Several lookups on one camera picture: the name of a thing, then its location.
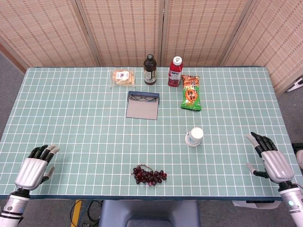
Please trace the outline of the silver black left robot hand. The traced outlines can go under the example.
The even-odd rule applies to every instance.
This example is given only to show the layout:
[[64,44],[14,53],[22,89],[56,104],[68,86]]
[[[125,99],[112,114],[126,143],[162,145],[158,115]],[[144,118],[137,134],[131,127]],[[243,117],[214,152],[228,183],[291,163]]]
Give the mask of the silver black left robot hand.
[[15,185],[18,189],[35,190],[39,185],[49,180],[55,167],[46,172],[47,166],[56,153],[60,150],[56,145],[43,145],[34,148],[23,161],[16,177]]

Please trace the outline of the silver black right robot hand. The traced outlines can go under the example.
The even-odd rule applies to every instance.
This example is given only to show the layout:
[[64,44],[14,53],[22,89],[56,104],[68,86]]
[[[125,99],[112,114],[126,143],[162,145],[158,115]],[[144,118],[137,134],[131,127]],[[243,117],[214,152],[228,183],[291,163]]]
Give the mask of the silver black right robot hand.
[[253,145],[265,168],[264,171],[259,171],[247,163],[246,167],[253,175],[269,178],[276,184],[292,180],[294,172],[291,166],[270,138],[254,132],[247,134],[246,138]]

